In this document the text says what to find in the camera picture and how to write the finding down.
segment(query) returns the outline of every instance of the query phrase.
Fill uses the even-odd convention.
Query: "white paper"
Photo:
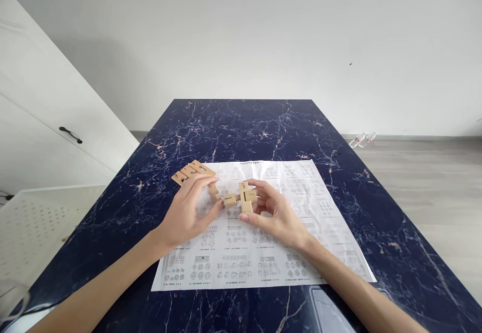
[[[206,163],[220,178],[219,197],[239,194],[241,181],[265,180],[291,202],[308,231],[368,282],[376,279],[353,234],[331,198],[313,161],[248,161]],[[207,190],[198,215],[213,202]],[[204,234],[161,259],[151,290],[254,288],[325,284],[294,250],[240,221],[240,202],[224,209]]]

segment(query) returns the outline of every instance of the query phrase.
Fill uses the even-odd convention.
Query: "baseboard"
[[[341,134],[345,140],[353,140],[355,134]],[[377,140],[404,140],[404,141],[459,141],[482,140],[482,136],[419,136],[419,135],[376,135]]]

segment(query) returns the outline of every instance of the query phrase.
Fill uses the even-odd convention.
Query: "dark blue marble table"
[[[32,287],[30,308],[64,299],[157,226],[178,189],[170,176],[193,159],[312,159],[377,286],[429,331],[482,330],[481,307],[310,100],[174,100]],[[318,329],[309,286],[149,293],[156,265],[96,331]]]

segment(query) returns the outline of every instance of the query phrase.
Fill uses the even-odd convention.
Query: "hand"
[[[224,202],[218,201],[203,217],[196,215],[196,202],[204,186],[215,183],[217,177],[196,173],[183,183],[174,195],[162,223],[153,230],[158,240],[165,246],[175,248],[189,239],[203,233],[224,208]]]
[[[265,230],[294,249],[303,246],[310,234],[288,200],[266,181],[248,180],[248,185],[256,187],[258,202],[253,203],[254,212],[243,212],[239,219]],[[272,217],[260,216],[262,211]]]

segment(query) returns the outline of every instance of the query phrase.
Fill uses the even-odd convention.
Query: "wooden puzzle piece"
[[[245,191],[245,200],[250,202],[257,202],[258,196],[255,190]]]
[[[235,194],[229,194],[224,197],[225,207],[233,207],[233,206],[236,206],[236,204],[237,204],[237,199]]]
[[[176,181],[179,186],[182,186],[184,180],[187,180],[187,176],[184,175],[181,171],[176,172],[174,175],[171,176],[171,178]]]
[[[186,175],[188,178],[191,177],[191,175],[197,173],[196,170],[194,170],[191,166],[186,165],[182,168],[181,173]]]
[[[210,168],[204,166],[202,163],[200,163],[198,160],[194,160],[189,164],[190,167],[192,167],[194,170],[196,170],[199,173],[207,174],[209,176],[214,176],[216,173],[211,170]]]
[[[253,205],[251,201],[246,201],[246,194],[245,192],[249,192],[250,187],[248,186],[247,181],[243,181],[239,183],[239,194],[241,197],[241,212],[253,212]]]
[[[187,180],[189,177],[196,173],[203,173],[209,176],[214,176],[216,174],[213,170],[209,169],[199,161],[194,160],[189,165],[184,166],[181,171],[178,171],[174,175],[172,175],[171,178],[176,181],[180,186],[182,186],[185,180]],[[215,183],[209,184],[208,190],[214,201],[220,200],[220,198],[216,196],[219,191],[217,190]]]

